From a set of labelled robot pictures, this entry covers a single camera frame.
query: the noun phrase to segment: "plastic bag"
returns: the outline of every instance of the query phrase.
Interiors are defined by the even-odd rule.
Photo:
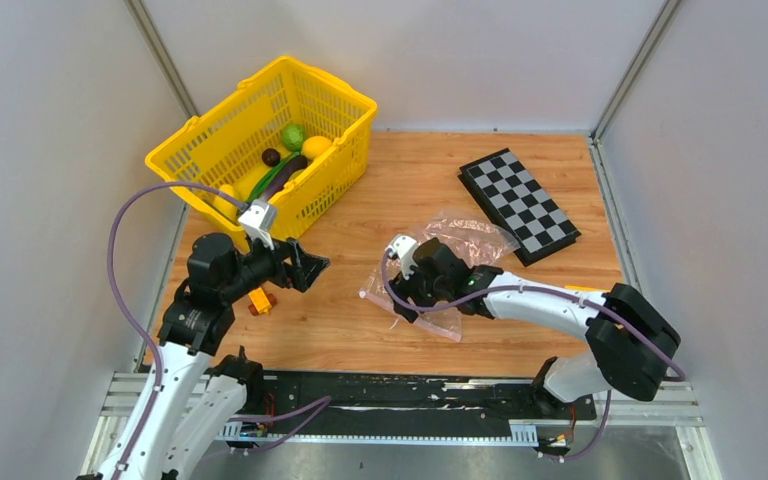
[[[508,232],[485,219],[453,209],[440,211],[425,227],[398,233],[409,235],[420,243],[437,237],[470,267],[494,265],[500,258],[518,248]],[[386,245],[382,245],[381,255],[384,255],[385,248]],[[382,283],[379,263],[376,262],[375,269],[358,291],[358,295],[396,315],[393,311],[393,300],[387,295]],[[387,260],[387,278],[392,279],[398,272],[398,261]],[[404,320],[398,315],[396,319]],[[413,324],[456,342],[461,341],[461,313],[456,308],[422,313]]]

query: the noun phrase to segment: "purple eggplant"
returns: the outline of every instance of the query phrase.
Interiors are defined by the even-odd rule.
[[[269,185],[263,190],[263,193],[257,197],[264,202],[269,201],[273,195],[284,189],[284,184],[290,181],[290,177],[294,173],[307,168],[308,160],[304,155],[296,155],[295,157],[287,160],[287,163],[281,167],[281,170],[272,177],[269,181]]]

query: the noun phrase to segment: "brown object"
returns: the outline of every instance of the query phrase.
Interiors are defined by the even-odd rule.
[[[267,148],[260,154],[260,159],[263,160],[267,167],[274,167],[281,163],[281,154],[274,148]]]
[[[513,255],[501,267],[552,285],[609,289],[621,281],[605,208],[584,137],[506,134],[374,132],[366,174],[301,238],[305,250],[331,259],[313,288],[281,290],[269,321],[244,314],[216,355],[240,345],[265,368],[533,376],[553,355],[586,346],[548,328],[515,321],[463,317],[463,342],[432,335],[358,298],[387,243],[445,207],[483,217],[457,179],[458,167],[509,147],[564,209],[582,235],[575,245],[525,268]],[[187,274],[193,241],[212,231],[190,215],[161,313]],[[155,324],[155,333],[159,328]]]

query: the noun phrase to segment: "gray wall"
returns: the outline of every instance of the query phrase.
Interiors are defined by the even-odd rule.
[[[374,98],[376,128],[593,127],[662,0],[146,0],[205,111],[281,54]]]
[[[768,478],[768,2],[684,3],[606,161],[725,478]]]
[[[0,479],[74,478],[113,371],[133,367],[107,235],[183,120],[123,2],[0,2]],[[157,193],[124,222],[143,318],[180,211]]]

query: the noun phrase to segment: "wooden table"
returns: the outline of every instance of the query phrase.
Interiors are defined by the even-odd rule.
[[[399,322],[358,297],[393,236],[424,225],[445,206],[481,215],[456,178],[458,167],[509,147],[566,211],[582,235],[577,243],[525,268],[513,256],[506,270],[554,285],[610,288],[621,280],[585,139],[579,136],[376,132],[366,174],[301,238],[305,250],[331,258],[306,294],[266,286],[278,297],[271,315],[252,317],[248,298],[217,356],[245,345],[265,368],[533,376],[553,355],[582,343],[547,328],[512,320],[463,318],[456,343]],[[186,276],[193,241],[211,231],[192,214],[164,295]]]

